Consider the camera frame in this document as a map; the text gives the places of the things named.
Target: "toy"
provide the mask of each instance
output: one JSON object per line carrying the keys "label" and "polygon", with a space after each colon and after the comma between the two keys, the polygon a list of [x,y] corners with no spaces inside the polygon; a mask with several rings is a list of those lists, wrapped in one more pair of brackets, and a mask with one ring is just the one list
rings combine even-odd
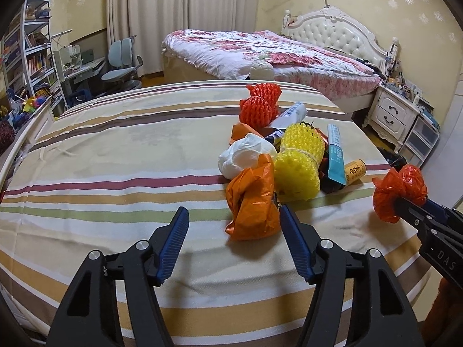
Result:
{"label": "toy", "polygon": [[34,112],[36,108],[34,107],[35,97],[27,98],[24,102],[23,112]]}
{"label": "toy", "polygon": [[309,200],[320,191],[319,165],[325,142],[304,124],[290,125],[283,135],[275,167],[275,189],[282,202]]}

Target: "white bookshelf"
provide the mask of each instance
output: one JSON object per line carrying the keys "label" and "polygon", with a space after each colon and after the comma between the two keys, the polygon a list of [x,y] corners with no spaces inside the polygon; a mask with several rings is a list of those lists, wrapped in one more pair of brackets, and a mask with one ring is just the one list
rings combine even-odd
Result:
{"label": "white bookshelf", "polygon": [[[56,68],[51,56],[52,52],[52,40],[49,26],[49,19],[26,19],[27,7],[31,7],[32,10],[40,9],[43,6],[49,8],[50,0],[25,0],[21,9],[12,20],[10,25],[10,31],[8,31],[2,38],[1,50],[5,48],[8,43],[10,45],[8,55],[17,53],[16,57],[9,61],[3,62],[2,71],[4,73],[5,82],[7,88],[12,88],[16,93],[25,86],[29,92],[29,95],[36,94],[36,87],[41,83],[46,82],[54,85],[56,92],[53,93],[52,109],[54,109],[62,100],[64,101],[64,108],[67,109],[68,105],[64,97],[63,89],[59,82]],[[28,47],[26,38],[32,33],[41,32],[48,43],[36,45],[35,47]],[[17,37],[18,40],[14,43],[11,42],[11,38]],[[28,60],[34,55],[43,54],[46,59],[45,66],[41,70],[31,73],[28,67]]]}

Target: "floral bedspread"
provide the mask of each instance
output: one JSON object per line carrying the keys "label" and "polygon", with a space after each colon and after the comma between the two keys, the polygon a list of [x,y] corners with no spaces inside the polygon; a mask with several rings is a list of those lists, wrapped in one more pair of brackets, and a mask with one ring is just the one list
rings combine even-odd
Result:
{"label": "floral bedspread", "polygon": [[381,80],[358,61],[271,31],[179,30],[164,39],[163,48],[222,80],[245,80],[252,64],[264,60],[273,65],[276,81],[311,86],[330,100],[368,94]]}

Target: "silver screw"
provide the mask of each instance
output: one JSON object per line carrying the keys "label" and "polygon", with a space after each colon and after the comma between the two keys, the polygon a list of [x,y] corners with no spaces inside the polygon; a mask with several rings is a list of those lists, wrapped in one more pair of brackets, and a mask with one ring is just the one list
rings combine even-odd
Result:
{"label": "silver screw", "polygon": [[139,241],[139,242],[135,245],[135,247],[136,247],[138,250],[145,250],[148,246],[149,246],[149,242],[147,242],[146,240]]}
{"label": "silver screw", "polygon": [[97,250],[93,250],[89,253],[89,259],[98,259],[100,258],[100,253]]}
{"label": "silver screw", "polygon": [[374,258],[381,257],[381,252],[378,249],[370,249],[370,256]]}
{"label": "silver screw", "polygon": [[322,240],[320,245],[325,249],[331,249],[334,246],[331,240]]}

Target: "white nightstand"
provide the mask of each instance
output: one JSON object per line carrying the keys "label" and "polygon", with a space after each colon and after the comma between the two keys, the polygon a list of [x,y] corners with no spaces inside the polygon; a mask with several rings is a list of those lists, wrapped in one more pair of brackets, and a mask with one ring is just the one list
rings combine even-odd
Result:
{"label": "white nightstand", "polygon": [[419,114],[411,101],[381,84],[362,127],[370,125],[398,153]]}

